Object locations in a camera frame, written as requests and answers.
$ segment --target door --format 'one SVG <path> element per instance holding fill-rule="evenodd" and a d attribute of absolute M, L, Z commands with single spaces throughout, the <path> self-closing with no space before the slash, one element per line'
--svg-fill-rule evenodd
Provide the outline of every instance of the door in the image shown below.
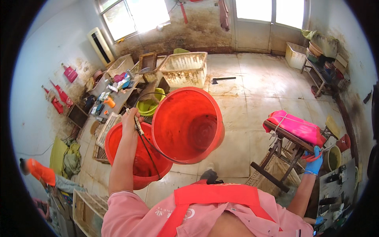
<path fill-rule="evenodd" d="M 304 0 L 234 0 L 236 51 L 285 55 L 286 42 L 301 44 Z"/>

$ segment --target air conditioner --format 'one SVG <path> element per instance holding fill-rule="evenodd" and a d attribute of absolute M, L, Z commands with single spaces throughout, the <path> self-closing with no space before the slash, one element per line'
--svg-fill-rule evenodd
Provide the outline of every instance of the air conditioner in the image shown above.
<path fill-rule="evenodd" d="M 112 52 L 109 50 L 107 43 L 104 40 L 103 35 L 101 34 L 98 27 L 92 29 L 87 37 L 92 44 L 92 47 L 95 49 L 97 55 L 105 65 L 108 67 L 114 61 Z"/>

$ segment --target cardboard box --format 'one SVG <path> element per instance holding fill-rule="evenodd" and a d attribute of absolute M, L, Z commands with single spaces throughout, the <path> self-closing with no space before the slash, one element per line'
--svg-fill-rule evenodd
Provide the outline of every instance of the cardboard box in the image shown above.
<path fill-rule="evenodd" d="M 342 74 L 345 73 L 346 68 L 348 67 L 347 61 L 340 55 L 340 53 L 337 54 L 333 64 Z"/>

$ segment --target pink shirt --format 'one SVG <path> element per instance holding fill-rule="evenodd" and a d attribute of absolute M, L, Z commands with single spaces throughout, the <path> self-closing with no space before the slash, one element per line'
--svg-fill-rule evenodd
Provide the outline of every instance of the pink shirt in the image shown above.
<path fill-rule="evenodd" d="M 217 218 L 230 211 L 240 218 L 257 237 L 263 236 L 313 236 L 313 228 L 301 217 L 276 204 L 275 198 L 258 190 L 260 205 L 274 222 L 255 216 L 249 207 L 235 203 L 192 204 L 177 227 L 178 237 L 206 237 Z M 156 236 L 175 209 L 174 194 L 162 200 L 151 210 L 142 199 L 131 191 L 112 193 L 108 199 L 108 211 L 104 216 L 102 236 Z"/>

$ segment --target red bucket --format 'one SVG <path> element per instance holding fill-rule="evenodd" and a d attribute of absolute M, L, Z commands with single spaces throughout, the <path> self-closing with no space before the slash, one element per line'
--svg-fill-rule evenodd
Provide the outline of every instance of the red bucket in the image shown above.
<path fill-rule="evenodd" d="M 141 123 L 142 130 L 145 132 L 147 139 L 152 140 L 151 125 L 145 122 Z M 105 138 L 105 153 L 109 163 L 113 165 L 114 157 L 122 137 L 122 123 L 118 123 L 109 130 Z M 165 176 L 172 167 L 172 162 L 165 159 L 151 145 L 144 140 L 149 153 L 157 167 L 160 177 Z M 147 151 L 138 137 L 137 151 L 133 165 L 133 190 L 140 190 L 148 186 L 151 182 L 159 179 L 157 171 L 150 160 Z"/>
<path fill-rule="evenodd" d="M 152 133 L 155 147 L 174 163 L 195 164 L 222 143 L 225 128 L 211 95 L 196 87 L 184 87 L 159 103 Z"/>
<path fill-rule="evenodd" d="M 351 143 L 350 143 L 350 137 L 349 135 L 345 134 L 343 137 L 341 137 L 335 144 L 338 146 L 338 148 L 341 150 L 341 152 L 346 151 L 347 149 L 350 148 Z"/>

